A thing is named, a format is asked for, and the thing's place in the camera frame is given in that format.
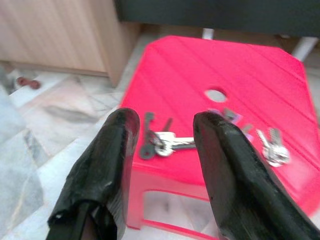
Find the marble floor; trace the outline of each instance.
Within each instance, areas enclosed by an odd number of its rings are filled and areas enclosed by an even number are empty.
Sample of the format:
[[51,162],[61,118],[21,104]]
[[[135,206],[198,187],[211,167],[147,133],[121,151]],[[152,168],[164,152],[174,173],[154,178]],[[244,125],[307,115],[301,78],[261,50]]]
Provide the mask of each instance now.
[[[116,109],[145,46],[166,35],[200,37],[196,27],[147,26],[116,88],[106,77],[14,70],[41,82],[41,88],[0,84],[0,239],[43,240],[47,219],[71,167]],[[286,48],[277,37],[217,30],[219,40]],[[320,116],[320,50],[304,62],[310,92]],[[207,202],[173,194],[145,196],[145,218],[196,230],[211,236],[217,227]],[[312,217],[320,227],[320,212]],[[124,240],[185,240],[151,227],[127,228]]]

